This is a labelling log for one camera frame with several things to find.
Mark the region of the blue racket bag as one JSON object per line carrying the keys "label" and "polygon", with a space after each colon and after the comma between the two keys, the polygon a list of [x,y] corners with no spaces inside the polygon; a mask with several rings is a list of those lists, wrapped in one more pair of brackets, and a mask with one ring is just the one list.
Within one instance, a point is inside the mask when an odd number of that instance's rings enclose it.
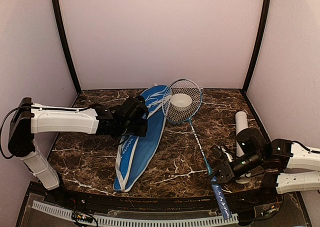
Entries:
{"label": "blue racket bag", "polygon": [[142,92],[149,111],[146,136],[131,135],[118,146],[114,191],[129,192],[155,155],[166,124],[162,101],[167,88],[166,85],[157,85]]}

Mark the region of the blue badminton racket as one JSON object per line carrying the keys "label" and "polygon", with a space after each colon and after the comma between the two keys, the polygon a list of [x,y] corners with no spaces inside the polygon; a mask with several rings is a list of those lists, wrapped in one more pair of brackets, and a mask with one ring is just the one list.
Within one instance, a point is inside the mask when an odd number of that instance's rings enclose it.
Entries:
{"label": "blue badminton racket", "polygon": [[208,175],[211,175],[213,170],[208,163],[204,149],[192,124],[192,117],[198,112],[201,104],[202,91],[200,87],[194,81],[182,78],[174,81],[166,88],[162,100],[162,112],[170,123],[188,122],[190,124],[191,132],[203,156]]}

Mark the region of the white shuttlecock tube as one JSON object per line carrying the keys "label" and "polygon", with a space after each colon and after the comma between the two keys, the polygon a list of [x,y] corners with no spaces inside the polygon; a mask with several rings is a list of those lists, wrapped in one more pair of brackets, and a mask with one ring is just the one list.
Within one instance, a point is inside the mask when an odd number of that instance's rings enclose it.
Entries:
{"label": "white shuttlecock tube", "polygon": [[[235,127],[236,127],[236,135],[244,129],[248,128],[248,119],[247,114],[244,111],[239,111],[235,114]],[[241,157],[244,155],[243,150],[241,149],[240,145],[236,142],[236,156]],[[242,175],[240,179],[236,180],[238,184],[247,184],[250,182],[249,177],[245,177]]]}

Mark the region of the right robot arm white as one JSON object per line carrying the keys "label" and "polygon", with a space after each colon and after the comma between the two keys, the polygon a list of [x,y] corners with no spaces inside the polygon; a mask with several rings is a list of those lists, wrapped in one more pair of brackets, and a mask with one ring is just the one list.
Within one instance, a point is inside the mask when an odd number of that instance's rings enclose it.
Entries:
{"label": "right robot arm white", "polygon": [[263,174],[255,200],[266,204],[277,194],[313,191],[320,188],[320,150],[299,141],[277,138],[267,142],[256,128],[246,128],[236,135],[244,154],[234,161],[215,166],[207,183],[227,184],[256,167],[270,170]]}

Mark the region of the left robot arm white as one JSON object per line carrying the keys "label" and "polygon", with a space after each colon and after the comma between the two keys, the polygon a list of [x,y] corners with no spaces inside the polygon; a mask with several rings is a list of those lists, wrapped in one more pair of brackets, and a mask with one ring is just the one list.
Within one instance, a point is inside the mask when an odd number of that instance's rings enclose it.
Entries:
{"label": "left robot arm white", "polygon": [[67,205],[71,195],[62,187],[58,173],[40,152],[34,136],[39,133],[75,132],[107,135],[113,139],[145,137],[149,111],[141,95],[129,97],[123,104],[111,108],[102,104],[83,108],[46,106],[25,97],[9,114],[13,115],[7,144],[11,155],[5,159],[20,158],[44,188],[51,191],[51,197],[58,204]]}

